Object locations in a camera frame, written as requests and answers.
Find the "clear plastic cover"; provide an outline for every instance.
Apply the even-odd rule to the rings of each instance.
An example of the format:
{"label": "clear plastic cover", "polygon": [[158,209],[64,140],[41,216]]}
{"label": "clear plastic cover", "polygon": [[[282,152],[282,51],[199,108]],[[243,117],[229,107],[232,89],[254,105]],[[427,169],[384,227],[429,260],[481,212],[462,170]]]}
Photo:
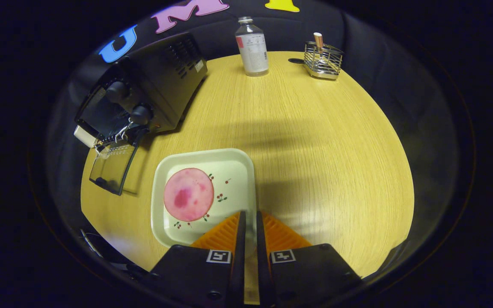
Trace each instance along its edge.
{"label": "clear plastic cover", "polygon": [[106,146],[94,159],[90,180],[111,193],[121,195],[137,149],[137,146],[131,146],[125,140]]}

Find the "black knob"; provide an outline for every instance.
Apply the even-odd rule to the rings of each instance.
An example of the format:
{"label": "black knob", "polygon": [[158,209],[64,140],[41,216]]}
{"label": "black knob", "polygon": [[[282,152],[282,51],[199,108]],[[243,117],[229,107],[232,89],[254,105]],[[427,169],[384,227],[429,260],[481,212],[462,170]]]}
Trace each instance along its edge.
{"label": "black knob", "polygon": [[131,121],[138,125],[146,125],[151,120],[152,115],[149,109],[143,106],[136,106],[131,113]]}
{"label": "black knob", "polygon": [[106,97],[112,103],[118,104],[125,97],[129,96],[129,88],[121,81],[116,81],[106,90]]}

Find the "round table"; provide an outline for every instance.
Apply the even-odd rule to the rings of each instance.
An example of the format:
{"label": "round table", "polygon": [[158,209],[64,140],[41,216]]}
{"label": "round table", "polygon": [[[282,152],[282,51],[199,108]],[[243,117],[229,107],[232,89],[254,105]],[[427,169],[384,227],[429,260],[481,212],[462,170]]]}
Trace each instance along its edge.
{"label": "round table", "polygon": [[[207,62],[208,76],[180,129],[146,136],[121,196],[89,181],[81,209],[125,257],[150,271],[168,250],[153,236],[153,176],[166,156],[239,148],[254,162],[258,209],[312,244],[330,243],[358,275],[375,272],[410,229],[413,180],[406,154],[377,103],[343,70],[337,80],[310,77],[268,52],[269,74],[249,77],[239,55]],[[245,262],[245,302],[258,302],[256,254]]]}

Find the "metal wire basket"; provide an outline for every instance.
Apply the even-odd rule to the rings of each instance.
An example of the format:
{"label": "metal wire basket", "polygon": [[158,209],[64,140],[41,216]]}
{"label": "metal wire basket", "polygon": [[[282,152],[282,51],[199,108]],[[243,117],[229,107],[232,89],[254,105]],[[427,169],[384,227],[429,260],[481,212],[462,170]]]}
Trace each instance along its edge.
{"label": "metal wire basket", "polygon": [[314,41],[306,41],[303,61],[307,72],[313,77],[336,80],[340,74],[344,52],[323,44],[319,49]]}

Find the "white tray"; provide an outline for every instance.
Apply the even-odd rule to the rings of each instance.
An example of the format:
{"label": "white tray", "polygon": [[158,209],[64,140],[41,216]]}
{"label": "white tray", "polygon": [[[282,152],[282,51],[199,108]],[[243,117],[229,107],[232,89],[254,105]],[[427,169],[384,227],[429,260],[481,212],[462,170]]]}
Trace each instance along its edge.
{"label": "white tray", "polygon": [[[209,212],[189,224],[172,217],[163,202],[166,182],[173,174],[185,168],[203,170],[211,177],[214,186],[214,201]],[[247,258],[256,248],[256,190],[252,160],[239,149],[222,148],[175,154],[161,160],[155,170],[151,196],[151,230],[164,246],[188,246],[225,218],[241,210],[246,212]]]}

